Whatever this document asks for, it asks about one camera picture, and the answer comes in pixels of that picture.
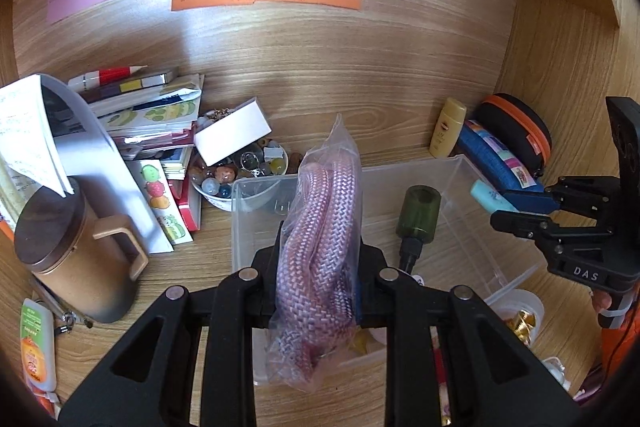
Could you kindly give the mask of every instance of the black cable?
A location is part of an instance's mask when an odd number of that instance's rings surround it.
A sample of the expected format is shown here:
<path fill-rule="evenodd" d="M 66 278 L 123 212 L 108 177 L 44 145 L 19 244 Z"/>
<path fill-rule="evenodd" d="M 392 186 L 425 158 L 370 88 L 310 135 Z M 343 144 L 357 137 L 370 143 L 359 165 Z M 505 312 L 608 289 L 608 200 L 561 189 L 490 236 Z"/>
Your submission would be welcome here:
<path fill-rule="evenodd" d="M 626 325 L 626 330 L 625 332 L 622 334 L 622 338 L 620 339 L 620 341 L 618 341 L 618 343 L 616 344 L 616 347 L 613 348 L 613 351 L 611 352 L 611 356 L 609 357 L 609 362 L 607 362 L 607 370 L 604 373 L 604 381 L 607 381 L 607 378 L 609 378 L 609 369 L 611 369 L 611 362 L 613 361 L 613 358 L 615 357 L 616 353 L 618 352 L 618 350 L 620 349 L 620 346 L 622 346 L 622 344 L 624 344 L 629 331 L 631 330 L 631 326 L 633 326 L 634 321 L 636 320 L 636 313 L 638 313 L 638 298 L 636 298 L 636 300 L 634 301 L 633 305 L 632 305 L 632 309 L 631 311 L 631 315 L 629 317 L 629 324 Z"/>

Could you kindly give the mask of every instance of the red and white pen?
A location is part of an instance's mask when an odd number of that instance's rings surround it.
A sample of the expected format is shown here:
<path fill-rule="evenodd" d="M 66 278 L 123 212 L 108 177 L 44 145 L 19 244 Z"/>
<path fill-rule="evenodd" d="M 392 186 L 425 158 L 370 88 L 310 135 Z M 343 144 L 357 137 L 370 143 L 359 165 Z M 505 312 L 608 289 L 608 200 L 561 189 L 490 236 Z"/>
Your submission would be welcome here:
<path fill-rule="evenodd" d="M 131 66 L 130 68 L 111 68 L 109 70 L 89 71 L 72 78 L 67 86 L 75 92 L 88 91 L 94 87 L 105 86 L 118 80 L 129 78 L 132 74 L 146 68 L 146 66 Z"/>

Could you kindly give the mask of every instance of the white box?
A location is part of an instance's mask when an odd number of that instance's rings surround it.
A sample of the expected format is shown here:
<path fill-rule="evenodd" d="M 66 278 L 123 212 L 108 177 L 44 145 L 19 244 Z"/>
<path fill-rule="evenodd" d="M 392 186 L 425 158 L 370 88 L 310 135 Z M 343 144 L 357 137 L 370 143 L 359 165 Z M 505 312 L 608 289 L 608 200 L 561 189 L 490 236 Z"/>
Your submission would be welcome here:
<path fill-rule="evenodd" d="M 258 100 L 252 98 L 229 116 L 196 133 L 193 140 L 204 163 L 210 166 L 270 132 Z"/>

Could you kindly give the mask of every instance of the green glass bottle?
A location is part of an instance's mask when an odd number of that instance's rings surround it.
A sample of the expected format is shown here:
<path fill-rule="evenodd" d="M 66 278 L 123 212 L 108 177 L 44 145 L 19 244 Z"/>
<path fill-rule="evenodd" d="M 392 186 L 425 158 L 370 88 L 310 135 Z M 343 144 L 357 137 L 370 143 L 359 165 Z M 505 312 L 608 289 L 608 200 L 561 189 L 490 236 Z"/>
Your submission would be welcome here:
<path fill-rule="evenodd" d="M 414 185 L 404 194 L 396 234 L 400 244 L 401 270 L 411 273 L 422 246 L 433 241 L 440 212 L 440 193 L 427 185 Z"/>

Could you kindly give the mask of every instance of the plastic bag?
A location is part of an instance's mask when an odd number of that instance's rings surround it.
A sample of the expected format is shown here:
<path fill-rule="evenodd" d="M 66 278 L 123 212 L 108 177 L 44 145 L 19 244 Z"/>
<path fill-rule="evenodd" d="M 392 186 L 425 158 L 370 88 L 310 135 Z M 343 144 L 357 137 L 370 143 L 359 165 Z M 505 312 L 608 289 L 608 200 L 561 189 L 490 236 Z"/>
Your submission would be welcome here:
<path fill-rule="evenodd" d="M 361 174 L 358 148 L 338 115 L 328 139 L 302 160 L 282 226 L 267 353 L 270 381 L 317 389 L 353 338 Z"/>

